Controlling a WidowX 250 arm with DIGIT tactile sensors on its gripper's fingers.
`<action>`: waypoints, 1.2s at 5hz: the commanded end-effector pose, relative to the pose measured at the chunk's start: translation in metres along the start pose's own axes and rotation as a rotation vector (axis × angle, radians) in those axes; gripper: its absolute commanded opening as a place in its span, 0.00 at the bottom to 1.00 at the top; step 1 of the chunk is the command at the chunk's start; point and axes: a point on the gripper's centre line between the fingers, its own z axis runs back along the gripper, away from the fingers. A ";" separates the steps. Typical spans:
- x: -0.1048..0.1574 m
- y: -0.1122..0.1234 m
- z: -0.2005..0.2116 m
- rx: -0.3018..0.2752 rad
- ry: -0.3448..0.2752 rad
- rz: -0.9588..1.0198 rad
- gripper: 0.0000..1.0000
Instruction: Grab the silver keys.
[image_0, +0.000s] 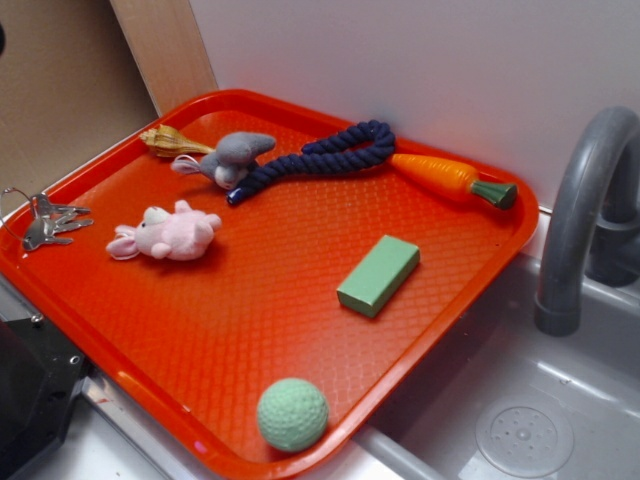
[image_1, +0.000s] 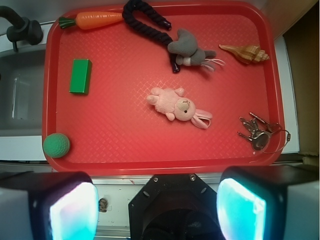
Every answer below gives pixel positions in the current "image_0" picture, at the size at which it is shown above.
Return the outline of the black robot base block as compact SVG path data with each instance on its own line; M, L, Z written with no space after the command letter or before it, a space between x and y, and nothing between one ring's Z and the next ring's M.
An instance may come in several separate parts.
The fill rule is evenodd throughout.
M41 315L1 323L1 477L18 479L65 442L88 372L84 353Z

